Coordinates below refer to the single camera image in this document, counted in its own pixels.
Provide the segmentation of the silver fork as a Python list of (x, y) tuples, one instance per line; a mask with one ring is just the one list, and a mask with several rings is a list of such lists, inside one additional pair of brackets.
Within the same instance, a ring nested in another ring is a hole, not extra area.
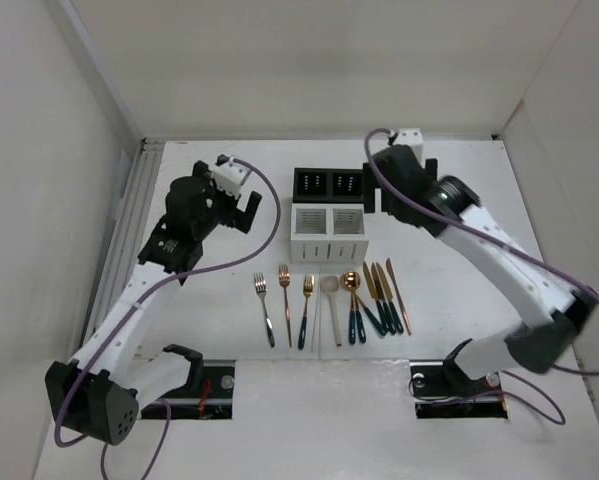
[(260, 272), (255, 273), (253, 275), (253, 281), (254, 281), (256, 295), (258, 296), (258, 298), (261, 302), (261, 306), (262, 306), (267, 340), (268, 340), (269, 346), (271, 348), (274, 348), (275, 347), (275, 338), (274, 338), (273, 326), (272, 326), (272, 321), (270, 319), (270, 315), (268, 313), (268, 309), (267, 309), (267, 305), (266, 305), (266, 301), (265, 301), (266, 294), (267, 294), (267, 285), (266, 285), (264, 275)]

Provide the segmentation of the rose gold fork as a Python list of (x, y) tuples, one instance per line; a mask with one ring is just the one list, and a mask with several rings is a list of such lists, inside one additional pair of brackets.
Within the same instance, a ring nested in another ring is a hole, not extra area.
[(291, 314), (290, 314), (290, 302), (288, 296), (288, 287), (290, 286), (290, 272), (286, 264), (280, 264), (278, 270), (279, 285), (283, 289), (284, 297), (284, 313), (287, 329), (287, 337), (289, 347), (292, 347), (292, 327), (291, 327)]

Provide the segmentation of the rose gold knife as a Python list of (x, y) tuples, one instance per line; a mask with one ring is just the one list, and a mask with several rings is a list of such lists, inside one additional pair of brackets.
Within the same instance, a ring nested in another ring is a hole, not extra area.
[(392, 261), (390, 258), (387, 258), (387, 260), (386, 260), (386, 268), (387, 268), (388, 275), (390, 276), (390, 279), (394, 286), (395, 296), (397, 298), (397, 302), (398, 302), (398, 305), (400, 308), (400, 312), (401, 312), (402, 319), (404, 322), (405, 330), (406, 330), (407, 334), (409, 336), (411, 336), (412, 328), (411, 328), (411, 324), (410, 324), (410, 319), (409, 319), (407, 310), (406, 310), (404, 302), (403, 302), (403, 298), (402, 298), (402, 295), (401, 295), (401, 292), (400, 292), (400, 289), (399, 289), (399, 286), (397, 283), (397, 278), (396, 278), (396, 275), (394, 272), (393, 264), (392, 264)]

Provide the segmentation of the gold fork green handle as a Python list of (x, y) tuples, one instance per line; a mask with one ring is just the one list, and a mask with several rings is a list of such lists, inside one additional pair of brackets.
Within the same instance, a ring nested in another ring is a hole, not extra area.
[(303, 350), (305, 346), (305, 339), (307, 334), (307, 322), (308, 322), (308, 303), (314, 292), (315, 277), (313, 275), (306, 275), (303, 282), (303, 296), (304, 296), (304, 308), (302, 313), (302, 319), (300, 324), (299, 338), (298, 338), (298, 349)]

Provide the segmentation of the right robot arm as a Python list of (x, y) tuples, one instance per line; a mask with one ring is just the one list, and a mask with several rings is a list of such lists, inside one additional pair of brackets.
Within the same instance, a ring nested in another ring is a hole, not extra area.
[(517, 311), (519, 323), (502, 332), (468, 339), (432, 371), (432, 385), (451, 396), (468, 397), (485, 377), (522, 367), (545, 374), (581, 333), (597, 303), (583, 291), (519, 259), (510, 250), (484, 240), (485, 235), (517, 245), (499, 227), (479, 196), (454, 176), (439, 177), (437, 162), (420, 162), (407, 145), (375, 153), (363, 167), (365, 209), (375, 211), (376, 173), (390, 183), (382, 191), (381, 211), (425, 229), (433, 238), (472, 263)]

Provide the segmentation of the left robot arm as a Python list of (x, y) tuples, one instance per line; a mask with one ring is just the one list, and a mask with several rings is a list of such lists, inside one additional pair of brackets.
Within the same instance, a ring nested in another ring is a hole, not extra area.
[(117, 445), (141, 411), (167, 392), (188, 397), (200, 390), (203, 356), (197, 351), (170, 344), (141, 366), (133, 359), (164, 305), (193, 275), (213, 230), (250, 231), (262, 197), (251, 192), (245, 209), (238, 203), (253, 170), (222, 155), (213, 166), (196, 162), (190, 175), (171, 182), (165, 212), (116, 303), (70, 360), (54, 362), (46, 373), (57, 430)]

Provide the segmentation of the black utensil container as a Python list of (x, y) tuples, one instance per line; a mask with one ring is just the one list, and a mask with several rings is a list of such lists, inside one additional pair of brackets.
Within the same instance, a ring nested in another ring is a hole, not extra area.
[(362, 204), (361, 169), (295, 168), (293, 204)]

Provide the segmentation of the white utensil container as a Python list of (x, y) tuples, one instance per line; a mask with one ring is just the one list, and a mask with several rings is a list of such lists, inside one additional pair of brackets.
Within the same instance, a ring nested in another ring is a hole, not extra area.
[(360, 204), (293, 203), (290, 258), (293, 264), (361, 265), (369, 238)]

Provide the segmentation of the beige plastic spoon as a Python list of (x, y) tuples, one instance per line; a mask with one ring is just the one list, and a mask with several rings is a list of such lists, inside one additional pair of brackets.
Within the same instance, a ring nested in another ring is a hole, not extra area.
[(335, 299), (335, 294), (339, 289), (339, 280), (334, 275), (325, 276), (321, 281), (321, 287), (322, 291), (326, 294), (329, 303), (335, 344), (337, 347), (341, 347), (343, 342), (341, 337), (337, 304)]

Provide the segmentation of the aluminium rail frame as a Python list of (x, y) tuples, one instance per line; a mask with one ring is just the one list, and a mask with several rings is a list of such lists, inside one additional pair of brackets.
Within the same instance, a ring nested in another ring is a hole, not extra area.
[(115, 212), (112, 238), (87, 318), (87, 332), (103, 321), (131, 275), (143, 245), (164, 147), (164, 142), (146, 139), (135, 157)]

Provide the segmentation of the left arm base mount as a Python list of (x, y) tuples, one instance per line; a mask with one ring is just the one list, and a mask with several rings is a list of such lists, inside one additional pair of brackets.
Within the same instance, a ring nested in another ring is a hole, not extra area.
[(166, 346), (162, 353), (184, 358), (189, 366), (188, 379), (163, 398), (170, 404), (171, 419), (185, 421), (231, 420), (235, 386), (235, 362), (211, 360), (187, 347)]

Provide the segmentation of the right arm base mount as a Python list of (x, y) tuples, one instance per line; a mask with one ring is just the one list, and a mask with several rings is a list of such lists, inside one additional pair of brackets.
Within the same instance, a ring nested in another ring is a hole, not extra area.
[(419, 420), (508, 418), (498, 373), (473, 380), (443, 360), (411, 360), (409, 371)]

